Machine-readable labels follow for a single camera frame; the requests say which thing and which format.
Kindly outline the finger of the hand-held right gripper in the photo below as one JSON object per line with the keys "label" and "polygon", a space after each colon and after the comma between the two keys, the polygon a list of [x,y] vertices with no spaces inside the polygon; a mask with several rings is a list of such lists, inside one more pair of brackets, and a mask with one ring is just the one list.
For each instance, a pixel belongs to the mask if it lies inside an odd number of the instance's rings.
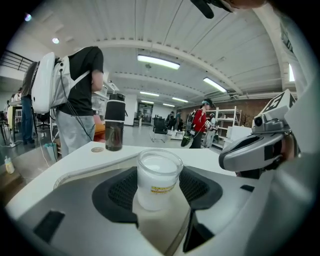
{"label": "finger of the hand-held right gripper", "polygon": [[219,166],[238,177],[259,179],[265,171],[276,169],[282,162],[284,134],[251,134],[234,141],[219,155]]}

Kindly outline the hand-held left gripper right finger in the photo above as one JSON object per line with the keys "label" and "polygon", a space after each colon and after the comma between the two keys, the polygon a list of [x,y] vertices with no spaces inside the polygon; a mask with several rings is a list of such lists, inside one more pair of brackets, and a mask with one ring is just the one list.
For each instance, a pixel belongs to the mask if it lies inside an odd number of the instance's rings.
{"label": "hand-held left gripper right finger", "polygon": [[247,256],[275,172],[259,179],[184,167],[179,187],[190,206],[176,256]]}

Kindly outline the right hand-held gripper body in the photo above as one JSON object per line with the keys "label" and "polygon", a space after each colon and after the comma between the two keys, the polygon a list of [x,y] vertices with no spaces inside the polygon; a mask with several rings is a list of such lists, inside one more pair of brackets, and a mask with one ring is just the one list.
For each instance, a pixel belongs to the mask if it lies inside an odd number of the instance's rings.
{"label": "right hand-held gripper body", "polygon": [[276,169],[299,154],[299,146],[285,114],[296,102],[289,89],[272,98],[253,119],[252,135],[258,140],[254,149],[262,154],[262,170]]}

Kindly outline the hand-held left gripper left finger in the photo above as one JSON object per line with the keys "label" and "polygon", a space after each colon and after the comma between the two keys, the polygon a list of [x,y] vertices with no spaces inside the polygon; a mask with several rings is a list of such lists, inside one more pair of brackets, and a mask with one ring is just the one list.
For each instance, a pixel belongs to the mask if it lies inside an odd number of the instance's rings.
{"label": "hand-held left gripper left finger", "polygon": [[15,224],[46,256],[157,256],[140,233],[133,199],[137,169],[116,169],[69,181]]}

